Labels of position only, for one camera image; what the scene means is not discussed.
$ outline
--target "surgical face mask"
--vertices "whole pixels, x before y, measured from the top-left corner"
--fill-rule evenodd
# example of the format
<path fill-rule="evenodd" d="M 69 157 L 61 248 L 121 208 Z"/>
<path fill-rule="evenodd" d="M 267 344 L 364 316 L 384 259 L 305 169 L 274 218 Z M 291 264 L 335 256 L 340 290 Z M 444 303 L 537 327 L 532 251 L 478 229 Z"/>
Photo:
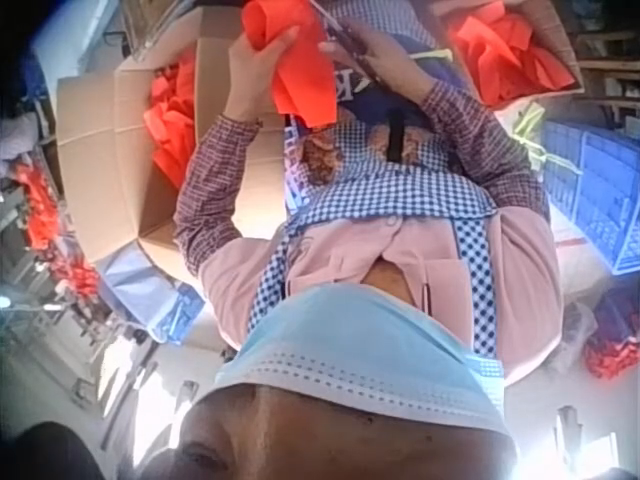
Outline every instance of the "surgical face mask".
<path fill-rule="evenodd" d="M 214 390 L 239 384 L 508 435 L 500 363 L 474 355 L 424 312 L 364 285 L 318 286 L 281 302 L 220 369 Z"/>

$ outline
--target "open cardboard box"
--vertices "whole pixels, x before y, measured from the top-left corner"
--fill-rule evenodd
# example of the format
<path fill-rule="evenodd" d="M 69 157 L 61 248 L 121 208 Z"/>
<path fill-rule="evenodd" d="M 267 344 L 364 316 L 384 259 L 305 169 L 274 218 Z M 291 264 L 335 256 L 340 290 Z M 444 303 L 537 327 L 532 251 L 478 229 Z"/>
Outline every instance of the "open cardboard box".
<path fill-rule="evenodd" d="M 493 1 L 495 0 L 411 0 L 414 9 L 424 24 L 428 24 L 428 19 L 431 14 L 446 21 L 447 16 L 454 12 L 473 10 L 474 8 L 492 3 Z M 584 80 L 580 66 L 578 65 L 575 52 L 558 16 L 558 12 L 553 6 L 552 0 L 503 0 L 503 2 L 507 10 L 520 13 L 531 23 L 533 38 L 537 44 L 553 53 L 571 71 L 576 80 L 575 83 L 561 91 L 543 92 L 527 98 L 533 99 L 583 93 Z M 446 31 L 442 28 L 442 31 L 439 33 L 440 35 L 436 35 L 436 38 L 440 40 L 441 43 L 444 43 L 446 41 Z M 456 52 L 455 47 L 450 46 L 450 48 L 454 50 L 454 60 L 456 64 L 465 73 L 472 92 L 478 97 L 478 92 L 469 76 L 466 66 Z M 516 99 L 511 103 L 519 102 L 520 100 L 522 99 Z M 510 104 L 507 104 L 499 110 L 508 109 L 509 105 Z"/>
<path fill-rule="evenodd" d="M 154 71 L 196 44 L 196 135 L 222 112 L 229 91 L 228 48 L 242 31 L 240 9 L 198 8 L 174 21 L 136 63 L 113 74 L 64 79 L 58 88 L 58 149 L 67 205 L 87 259 L 129 242 L 186 282 L 195 279 L 173 243 L 178 192 L 153 164 L 143 122 Z M 283 120 L 265 101 L 260 135 L 249 148 L 234 222 L 246 236 L 269 238 L 285 219 Z"/>

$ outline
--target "woman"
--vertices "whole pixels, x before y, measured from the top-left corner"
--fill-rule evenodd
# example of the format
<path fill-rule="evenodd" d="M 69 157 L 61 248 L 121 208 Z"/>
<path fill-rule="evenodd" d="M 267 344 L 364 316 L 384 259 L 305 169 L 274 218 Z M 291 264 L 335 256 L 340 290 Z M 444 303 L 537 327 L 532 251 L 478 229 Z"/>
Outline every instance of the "woman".
<path fill-rule="evenodd" d="M 297 32 L 261 52 L 244 36 L 231 48 L 227 107 L 175 220 L 221 334 L 241 350 L 187 418 L 176 468 L 503 478 L 513 445 L 501 365 L 508 382 L 521 378 L 560 335 L 545 194 L 526 151 L 451 85 L 452 68 L 410 59 L 435 42 L 408 2 L 327 8 L 359 19 L 345 21 L 393 93 L 339 96 L 335 126 L 300 131 L 309 204 L 272 240 L 242 238 L 231 216 L 256 106 Z M 319 48 L 350 64 L 336 45 Z"/>

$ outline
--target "pink shirt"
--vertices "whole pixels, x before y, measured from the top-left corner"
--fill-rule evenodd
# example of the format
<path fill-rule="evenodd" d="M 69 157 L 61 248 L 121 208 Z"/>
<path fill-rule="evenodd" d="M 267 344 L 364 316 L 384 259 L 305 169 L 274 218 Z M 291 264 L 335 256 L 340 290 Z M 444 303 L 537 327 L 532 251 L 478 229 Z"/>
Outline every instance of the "pink shirt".
<path fill-rule="evenodd" d="M 560 339 L 558 264 L 549 225 L 532 210 L 500 208 L 487 228 L 496 291 L 497 354 L 512 383 L 536 368 Z M 200 268 L 220 332 L 235 348 L 247 336 L 260 277 L 279 239 L 279 232 L 272 240 L 237 238 Z M 416 306 L 472 347 L 470 276 L 458 259 L 448 220 L 388 217 L 309 228 L 292 249 L 286 294 L 322 283 L 359 283 L 378 257 L 402 270 Z"/>

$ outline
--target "blue plastic crate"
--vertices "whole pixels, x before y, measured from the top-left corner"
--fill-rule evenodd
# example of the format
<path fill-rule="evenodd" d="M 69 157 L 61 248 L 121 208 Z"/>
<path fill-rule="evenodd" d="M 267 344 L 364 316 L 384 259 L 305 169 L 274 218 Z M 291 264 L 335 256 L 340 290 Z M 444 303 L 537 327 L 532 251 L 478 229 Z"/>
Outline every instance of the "blue plastic crate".
<path fill-rule="evenodd" d="M 542 144 L 548 152 L 565 158 L 582 168 L 584 131 L 561 123 L 546 122 L 542 129 Z M 546 162 L 543 170 L 545 190 L 549 200 L 570 221 L 575 222 L 580 175 L 555 163 Z"/>
<path fill-rule="evenodd" d="M 545 165 L 551 201 L 585 234 L 614 275 L 640 270 L 640 145 L 608 130 L 547 122 L 543 144 L 576 175 Z"/>

